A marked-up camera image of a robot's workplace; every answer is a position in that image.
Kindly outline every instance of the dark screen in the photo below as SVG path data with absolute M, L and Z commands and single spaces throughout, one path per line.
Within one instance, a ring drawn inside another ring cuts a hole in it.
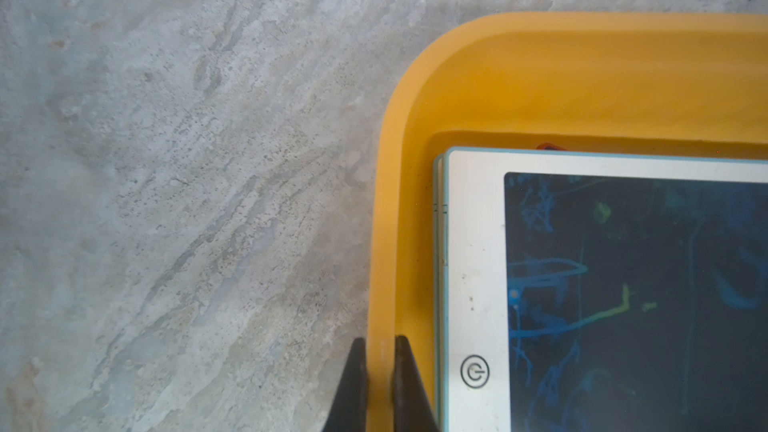
M 768 430 L 768 187 L 504 177 L 512 429 Z

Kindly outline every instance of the concrete floor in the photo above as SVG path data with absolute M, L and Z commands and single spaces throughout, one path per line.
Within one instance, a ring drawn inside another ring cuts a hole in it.
M 512 10 L 768 0 L 0 0 L 0 430 L 318 430 L 389 95 Z

